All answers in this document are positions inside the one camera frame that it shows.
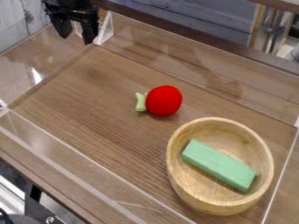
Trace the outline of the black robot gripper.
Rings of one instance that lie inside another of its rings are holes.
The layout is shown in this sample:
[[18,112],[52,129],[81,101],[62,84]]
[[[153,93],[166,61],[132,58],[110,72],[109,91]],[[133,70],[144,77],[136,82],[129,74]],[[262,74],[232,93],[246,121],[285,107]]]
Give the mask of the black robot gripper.
[[72,32],[70,20],[78,21],[84,44],[98,35],[98,7],[93,0],[41,0],[45,14],[58,35],[65,39]]

